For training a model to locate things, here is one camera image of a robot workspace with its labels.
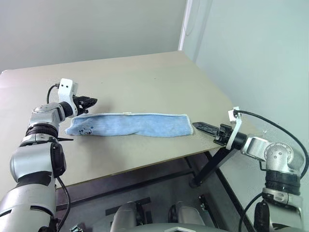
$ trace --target folded towel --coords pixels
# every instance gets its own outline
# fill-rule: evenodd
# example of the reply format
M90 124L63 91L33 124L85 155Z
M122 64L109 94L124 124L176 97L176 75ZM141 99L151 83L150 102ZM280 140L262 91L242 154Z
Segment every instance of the folded towel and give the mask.
M176 137L193 134L187 115L122 113L82 115L72 119L69 135L117 136L139 134L152 137Z

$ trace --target gray wall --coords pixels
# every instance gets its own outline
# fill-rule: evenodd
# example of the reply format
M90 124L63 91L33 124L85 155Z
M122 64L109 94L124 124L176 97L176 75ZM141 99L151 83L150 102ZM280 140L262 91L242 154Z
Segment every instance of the gray wall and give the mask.
M0 0L0 72L175 51L185 0Z
M273 120L307 149L308 12L306 0L201 0L199 9L194 0L187 26L187 31L193 30L183 48L235 106ZM267 131L265 138L288 142L299 150L281 131L261 121L252 119L252 123ZM221 169L243 207L262 191L265 173L255 160L238 153ZM309 230L309 174L301 184ZM253 222L254 207L248 214Z

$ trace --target black cable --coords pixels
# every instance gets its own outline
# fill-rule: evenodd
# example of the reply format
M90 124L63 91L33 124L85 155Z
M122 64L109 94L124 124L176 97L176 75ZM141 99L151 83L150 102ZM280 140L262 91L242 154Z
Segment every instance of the black cable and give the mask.
M292 135L289 131L287 131L285 128L279 126L278 124L270 121L269 119L267 118L264 118L263 116L260 116L260 115L257 115L257 114L254 114L254 113L251 113L251 112L248 112L248 111L243 111L243 110L234 110L234 114L236 115L237 113L241 113L241 114L246 114L246 115L251 115L253 117L257 117L265 122L268 122L269 124L271 124L272 126L274 127L277 127L278 129L282 130L283 132L285 132L286 134L288 134L289 136L291 136L291 138L293 138L297 143L298 145L301 147L301 149L303 150L304 154L305 154L305 166L304 166L304 170L303 172L301 173L301 176L300 178L303 178L304 175L306 174L307 170L308 170L308 166L309 166L309 157L308 157L308 153L307 153L307 150L305 149L304 145L294 136Z
M250 208L250 206L259 198L262 196L262 193L259 193L258 195L256 195L247 205L247 207L245 208L245 210L243 211L243 215L241 216L240 220L239 220L239 225L238 225L238 232L241 232L241 225L242 225L242 221L245 218L246 212L248 211L248 209Z
M49 103L49 95L50 95L50 92L52 91L52 89L54 87L58 87L57 85L53 85L53 86L50 86L48 92L47 92L47 96L46 96L46 103L48 104Z
M67 206L67 210L66 210L66 213L64 214L62 220L59 222L58 224L58 231L60 231L61 227L63 226L65 220L67 219L68 217L68 214L70 212L70 209L71 209L71 198L70 198L70 195L69 195L69 192L66 188L66 186L63 184L62 180L60 179L60 177L57 177L57 180L59 181L64 193L66 194L66 197L67 197L67 202L68 202L68 206Z

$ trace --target beige table surface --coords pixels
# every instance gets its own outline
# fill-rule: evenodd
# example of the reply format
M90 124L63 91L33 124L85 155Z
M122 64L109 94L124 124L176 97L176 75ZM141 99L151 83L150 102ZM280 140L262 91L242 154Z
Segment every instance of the beige table surface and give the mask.
M0 75L0 197L15 186L9 161L27 130L31 110L45 104L48 88L61 78L79 84L78 96L97 98L90 113L188 114L191 122L229 124L233 105L227 96L182 52L112 58L7 70ZM57 91L51 102L58 102ZM67 170L66 185L108 176L218 148L212 137L195 129L190 136L153 138L139 135L60 137ZM244 132L254 128L244 123Z

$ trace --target table leg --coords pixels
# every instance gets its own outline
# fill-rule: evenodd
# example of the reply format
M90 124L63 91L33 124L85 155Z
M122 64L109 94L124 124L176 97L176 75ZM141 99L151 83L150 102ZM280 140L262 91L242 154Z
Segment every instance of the table leg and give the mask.
M217 153L208 161L208 163L199 171L199 173L190 181L192 188L200 186L213 172L235 154L236 150L227 150L220 148Z

